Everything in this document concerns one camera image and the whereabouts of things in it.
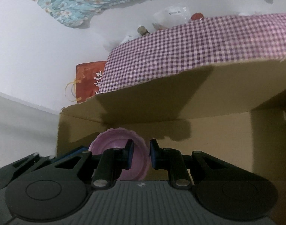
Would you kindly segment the clear plastic bag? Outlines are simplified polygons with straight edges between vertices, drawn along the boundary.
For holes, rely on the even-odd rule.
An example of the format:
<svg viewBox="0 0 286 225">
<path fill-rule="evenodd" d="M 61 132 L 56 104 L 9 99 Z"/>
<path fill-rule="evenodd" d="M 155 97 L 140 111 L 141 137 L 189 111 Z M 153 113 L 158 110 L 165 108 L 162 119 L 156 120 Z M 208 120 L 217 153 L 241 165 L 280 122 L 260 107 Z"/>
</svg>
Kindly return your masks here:
<svg viewBox="0 0 286 225">
<path fill-rule="evenodd" d="M 190 11 L 185 6 L 169 6 L 153 15 L 152 25 L 156 30 L 168 29 L 187 23 L 191 18 Z"/>
</svg>

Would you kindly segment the small metal cap bottle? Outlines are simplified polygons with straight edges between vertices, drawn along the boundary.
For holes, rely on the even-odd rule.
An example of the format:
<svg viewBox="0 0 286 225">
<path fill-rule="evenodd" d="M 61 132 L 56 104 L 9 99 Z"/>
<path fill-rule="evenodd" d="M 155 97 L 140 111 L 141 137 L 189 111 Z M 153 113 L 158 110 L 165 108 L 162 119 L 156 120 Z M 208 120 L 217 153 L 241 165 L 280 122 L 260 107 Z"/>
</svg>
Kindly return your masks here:
<svg viewBox="0 0 286 225">
<path fill-rule="evenodd" d="M 137 32 L 141 35 L 141 36 L 146 36 L 146 35 L 149 35 L 150 32 L 144 27 L 144 26 L 140 26 L 138 29 L 137 29 Z"/>
</svg>

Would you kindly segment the purple plastic bowl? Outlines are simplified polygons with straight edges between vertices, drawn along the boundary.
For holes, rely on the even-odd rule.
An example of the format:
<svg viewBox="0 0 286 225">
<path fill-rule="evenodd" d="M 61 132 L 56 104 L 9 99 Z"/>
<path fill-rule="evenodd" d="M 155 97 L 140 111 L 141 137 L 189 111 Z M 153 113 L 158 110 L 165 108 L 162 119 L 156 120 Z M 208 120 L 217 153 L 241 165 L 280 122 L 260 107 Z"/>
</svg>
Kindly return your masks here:
<svg viewBox="0 0 286 225">
<path fill-rule="evenodd" d="M 119 180 L 141 181 L 145 179 L 151 164 L 149 148 L 145 140 L 133 130 L 110 128 L 98 134 L 88 149 L 93 155 L 101 155 L 107 149 L 125 147 L 129 139 L 134 142 L 132 164 L 130 170 L 122 170 Z"/>
</svg>

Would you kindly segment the red gift bag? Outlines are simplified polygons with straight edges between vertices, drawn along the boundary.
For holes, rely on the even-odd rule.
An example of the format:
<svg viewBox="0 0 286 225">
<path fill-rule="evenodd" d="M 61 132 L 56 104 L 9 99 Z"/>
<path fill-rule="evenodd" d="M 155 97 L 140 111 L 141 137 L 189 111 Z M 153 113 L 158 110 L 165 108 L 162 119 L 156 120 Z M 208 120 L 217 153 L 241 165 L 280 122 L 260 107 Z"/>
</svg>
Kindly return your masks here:
<svg viewBox="0 0 286 225">
<path fill-rule="evenodd" d="M 90 97 L 97 95 L 104 74 L 106 61 L 95 61 L 78 64 L 76 76 L 69 82 L 64 95 L 71 102 L 82 103 Z"/>
</svg>

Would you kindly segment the brown cardboard box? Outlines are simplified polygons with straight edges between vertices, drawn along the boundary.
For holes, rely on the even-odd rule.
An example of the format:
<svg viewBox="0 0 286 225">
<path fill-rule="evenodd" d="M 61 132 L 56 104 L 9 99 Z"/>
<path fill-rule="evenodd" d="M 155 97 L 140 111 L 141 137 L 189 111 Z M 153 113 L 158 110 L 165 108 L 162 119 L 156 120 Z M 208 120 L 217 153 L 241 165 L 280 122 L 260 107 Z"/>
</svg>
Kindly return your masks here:
<svg viewBox="0 0 286 225">
<path fill-rule="evenodd" d="M 66 107 L 56 152 L 88 146 L 109 128 L 269 179 L 279 193 L 270 218 L 286 224 L 286 58 L 198 67 Z"/>
</svg>

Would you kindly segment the purple checkered tablecloth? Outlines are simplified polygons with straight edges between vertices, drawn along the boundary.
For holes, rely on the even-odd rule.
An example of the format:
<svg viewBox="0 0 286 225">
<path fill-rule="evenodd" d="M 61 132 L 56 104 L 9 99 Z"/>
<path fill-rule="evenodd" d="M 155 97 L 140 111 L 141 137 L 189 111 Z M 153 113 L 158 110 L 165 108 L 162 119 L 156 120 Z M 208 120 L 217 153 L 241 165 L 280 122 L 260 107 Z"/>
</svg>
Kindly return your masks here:
<svg viewBox="0 0 286 225">
<path fill-rule="evenodd" d="M 286 13 L 194 20 L 114 48 L 99 93 L 220 62 L 286 57 Z"/>
</svg>

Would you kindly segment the red cap jar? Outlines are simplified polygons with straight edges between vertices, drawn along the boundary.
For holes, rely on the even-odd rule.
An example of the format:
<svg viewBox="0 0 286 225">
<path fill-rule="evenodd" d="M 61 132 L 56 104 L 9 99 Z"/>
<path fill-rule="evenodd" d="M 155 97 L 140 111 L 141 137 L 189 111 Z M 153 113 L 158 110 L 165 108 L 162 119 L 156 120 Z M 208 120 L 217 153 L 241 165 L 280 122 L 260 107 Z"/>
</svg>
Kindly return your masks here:
<svg viewBox="0 0 286 225">
<path fill-rule="evenodd" d="M 191 16 L 192 21 L 202 20 L 202 19 L 204 19 L 204 15 L 202 13 L 195 13 Z"/>
</svg>

